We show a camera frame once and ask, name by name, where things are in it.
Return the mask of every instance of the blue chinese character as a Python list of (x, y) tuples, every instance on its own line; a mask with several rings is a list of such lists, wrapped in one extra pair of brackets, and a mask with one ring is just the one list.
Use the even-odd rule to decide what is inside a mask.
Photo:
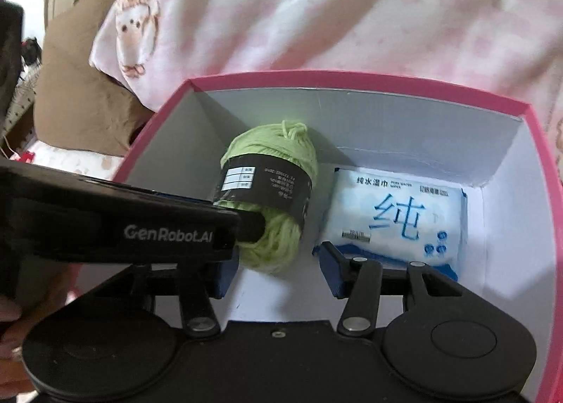
[(381, 221), (391, 221), (391, 219), (387, 218), (387, 217), (382, 217), (387, 211), (389, 211), (392, 207), (394, 207), (395, 205), (393, 203), (391, 203), (389, 206), (385, 207), (384, 203), (386, 203), (388, 200), (392, 199), (393, 196), (388, 193), (387, 196), (385, 197), (384, 201), (382, 201), (381, 203), (379, 203), (376, 207), (375, 210), (376, 211), (380, 211), (379, 214), (377, 216), (373, 216), (373, 220), (377, 220), (380, 221), (378, 224), (373, 224), (370, 225), (369, 228), (370, 230), (373, 229), (386, 229), (387, 227), (390, 227), (391, 224), (390, 223), (381, 223)]
[[(419, 217), (420, 217), (420, 214), (417, 213), (417, 215), (416, 215), (416, 217), (415, 217), (415, 221), (414, 221), (413, 223), (410, 223), (410, 222), (409, 222), (410, 210), (411, 210), (411, 209), (426, 209), (426, 208), (424, 207), (424, 205), (419, 205), (419, 206), (413, 205), (413, 200), (414, 200), (414, 199), (415, 199), (415, 198), (410, 197), (410, 199), (409, 199), (409, 204), (406, 204), (406, 205), (405, 205), (404, 203), (397, 203), (397, 206), (406, 207), (405, 220), (403, 221), (403, 231), (401, 232), (401, 236), (402, 236), (403, 238), (407, 238), (408, 240), (418, 240), (418, 230), (417, 230), (416, 236), (409, 236), (409, 235), (406, 233), (406, 228), (407, 228), (407, 227), (413, 227), (413, 229), (416, 229), (416, 228), (417, 228), (417, 225), (418, 225), (418, 219), (419, 219)], [(395, 220), (394, 220), (393, 222), (398, 223), (398, 222), (399, 222), (399, 216), (400, 216), (400, 215), (401, 215), (401, 209), (398, 207), (398, 208), (397, 208), (397, 214), (396, 214)]]

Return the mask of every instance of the black device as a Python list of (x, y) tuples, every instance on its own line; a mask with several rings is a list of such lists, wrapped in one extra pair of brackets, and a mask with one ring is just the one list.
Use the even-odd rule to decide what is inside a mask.
[[(0, 184), (2, 255), (133, 263), (27, 336), (36, 403), (525, 401), (531, 334), (427, 265), (384, 270), (323, 243), (320, 268), (348, 298), (336, 331), (314, 321), (222, 332), (209, 298), (225, 295), (252, 217), (17, 162), (0, 161)], [(153, 271), (160, 262), (177, 265)], [(378, 329), (379, 298), (392, 294), (404, 313)], [(182, 329), (154, 314), (158, 295), (178, 295)]]

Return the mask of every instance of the barcode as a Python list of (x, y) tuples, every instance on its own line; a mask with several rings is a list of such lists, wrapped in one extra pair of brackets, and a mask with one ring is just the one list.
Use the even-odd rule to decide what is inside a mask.
[(371, 234), (366, 235), (364, 232), (358, 230), (343, 231), (342, 237), (349, 240), (363, 241), (364, 243), (369, 243), (372, 238)]
[(446, 190), (442, 190), (437, 187), (426, 187), (420, 186), (420, 192), (422, 193), (431, 193), (432, 195), (441, 195), (441, 196), (449, 196)]

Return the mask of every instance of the white label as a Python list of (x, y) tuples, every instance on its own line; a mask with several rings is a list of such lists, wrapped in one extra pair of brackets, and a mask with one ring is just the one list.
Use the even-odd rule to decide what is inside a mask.
[(252, 188), (252, 179), (254, 179), (255, 167), (238, 167), (230, 168), (224, 177), (223, 190), (232, 190), (235, 188)]

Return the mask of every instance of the metal screw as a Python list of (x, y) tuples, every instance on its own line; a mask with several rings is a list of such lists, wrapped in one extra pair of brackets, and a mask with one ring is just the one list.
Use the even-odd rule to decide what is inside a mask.
[(342, 326), (349, 332), (363, 332), (367, 330), (372, 323), (366, 318), (347, 318), (342, 321)]
[(209, 332), (215, 327), (215, 321), (210, 318), (193, 318), (188, 322), (188, 327), (194, 332)]

